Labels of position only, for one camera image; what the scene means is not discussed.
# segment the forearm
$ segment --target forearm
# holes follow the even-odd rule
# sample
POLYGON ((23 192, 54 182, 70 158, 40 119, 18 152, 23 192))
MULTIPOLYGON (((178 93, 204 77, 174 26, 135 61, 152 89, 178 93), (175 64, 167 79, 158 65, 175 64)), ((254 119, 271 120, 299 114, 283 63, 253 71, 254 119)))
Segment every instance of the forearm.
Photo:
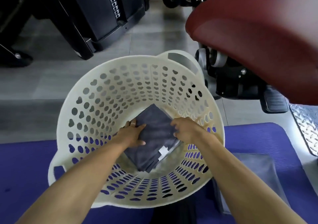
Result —
POLYGON ((50 186, 17 224, 81 223, 124 149, 111 141, 86 156, 50 186))
POLYGON ((202 131, 196 146, 237 223, 305 223, 213 134, 202 131))

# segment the person's left hand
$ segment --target person's left hand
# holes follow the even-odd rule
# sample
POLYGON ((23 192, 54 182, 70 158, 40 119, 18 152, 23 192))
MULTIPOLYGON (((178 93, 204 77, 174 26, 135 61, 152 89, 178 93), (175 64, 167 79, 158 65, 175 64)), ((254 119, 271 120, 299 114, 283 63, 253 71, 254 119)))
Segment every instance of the person's left hand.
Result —
POLYGON ((125 126, 119 129, 117 135, 112 138, 114 142, 123 144, 126 148, 145 145, 142 140, 138 140, 140 132, 145 128, 145 124, 136 128, 136 119, 131 122, 127 121, 125 126))

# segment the red cushion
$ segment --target red cushion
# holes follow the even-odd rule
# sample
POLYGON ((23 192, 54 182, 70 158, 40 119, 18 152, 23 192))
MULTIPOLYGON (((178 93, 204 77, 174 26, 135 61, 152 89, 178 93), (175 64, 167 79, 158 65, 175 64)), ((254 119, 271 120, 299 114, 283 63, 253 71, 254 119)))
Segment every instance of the red cushion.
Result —
POLYGON ((237 60, 290 102, 318 105, 318 0, 207 0, 190 37, 237 60))

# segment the diamond plate metal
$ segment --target diamond plate metal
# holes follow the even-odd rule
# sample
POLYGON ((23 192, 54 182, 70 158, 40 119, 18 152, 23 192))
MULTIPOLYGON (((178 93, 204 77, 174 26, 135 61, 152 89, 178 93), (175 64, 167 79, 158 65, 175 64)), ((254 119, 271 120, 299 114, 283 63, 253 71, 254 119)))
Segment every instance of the diamond plate metal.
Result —
POLYGON ((289 104, 312 155, 318 156, 318 106, 289 104))

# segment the hand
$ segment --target hand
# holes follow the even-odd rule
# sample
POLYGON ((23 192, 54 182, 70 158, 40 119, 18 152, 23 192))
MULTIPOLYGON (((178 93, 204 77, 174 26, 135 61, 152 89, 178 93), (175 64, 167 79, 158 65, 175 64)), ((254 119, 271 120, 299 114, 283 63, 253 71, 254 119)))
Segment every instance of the hand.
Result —
POLYGON ((198 125, 189 117, 175 118, 170 125, 175 126, 176 130, 178 130, 178 132, 174 133, 173 135, 179 140, 189 144, 194 144, 194 140, 196 139, 197 135, 202 131, 206 132, 202 126, 198 125))
POLYGON ((145 124, 136 128, 136 119, 131 122, 127 121, 125 126, 119 129, 117 135, 112 138, 114 142, 123 144, 126 148, 137 147, 139 145, 145 145, 142 140, 138 140, 140 132, 145 128, 145 124))

